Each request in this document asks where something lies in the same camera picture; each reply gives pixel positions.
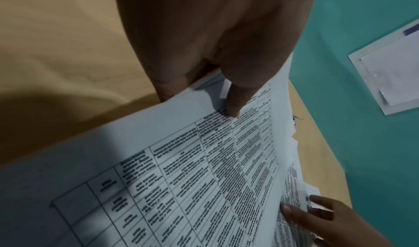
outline wooden table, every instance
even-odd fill
[[[114,0],[0,1],[0,163],[158,103]],[[294,87],[304,180],[350,205],[344,172]]]

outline green floor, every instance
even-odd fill
[[[344,168],[354,209],[417,246],[419,109],[385,117],[349,54],[419,18],[419,0],[316,0],[290,79]]]

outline human hand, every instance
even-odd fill
[[[289,204],[281,205],[281,212],[288,222],[315,233],[321,239],[319,247],[393,247],[375,228],[355,211],[340,201],[321,196],[310,200],[332,211],[310,208],[308,213]]]
[[[161,101],[220,67],[228,113],[282,67],[314,0],[117,0],[128,39]]]

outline wood grain surface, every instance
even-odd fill
[[[0,165],[158,103],[115,0],[0,0]],[[344,172],[295,89],[304,180],[350,205]]]

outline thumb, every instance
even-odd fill
[[[260,89],[258,88],[243,88],[231,84],[226,98],[226,110],[231,117],[238,117],[240,110],[252,98],[253,95]]]
[[[292,221],[322,238],[329,232],[329,221],[311,215],[292,205],[282,204],[281,212],[287,221]]]

